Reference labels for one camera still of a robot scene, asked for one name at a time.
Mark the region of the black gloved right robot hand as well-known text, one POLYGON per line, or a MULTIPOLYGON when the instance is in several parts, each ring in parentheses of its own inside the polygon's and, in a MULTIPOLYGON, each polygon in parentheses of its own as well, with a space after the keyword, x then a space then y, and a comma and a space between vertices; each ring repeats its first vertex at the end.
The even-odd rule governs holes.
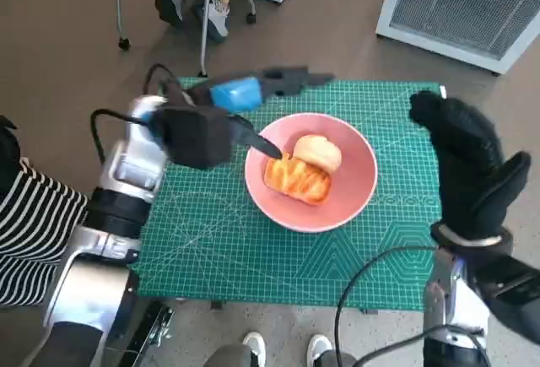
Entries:
POLYGON ((532 164, 524 151, 506 159, 492 122, 459 99, 423 90, 409 116, 429 131, 439 166, 442 224, 454 241, 492 241, 523 191, 532 164))

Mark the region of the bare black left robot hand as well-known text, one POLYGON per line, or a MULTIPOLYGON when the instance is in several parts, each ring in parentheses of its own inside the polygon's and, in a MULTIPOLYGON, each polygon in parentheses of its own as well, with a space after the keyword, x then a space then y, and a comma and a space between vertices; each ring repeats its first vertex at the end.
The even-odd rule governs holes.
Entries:
POLYGON ((307 66, 274 66, 208 78, 185 89, 183 96, 194 105, 213 105, 227 111, 235 143, 255 148, 269 158, 281 159, 279 148, 258 135, 252 124, 239 114, 258 109, 273 96, 296 96, 304 89, 333 80, 332 73, 315 73, 307 66))

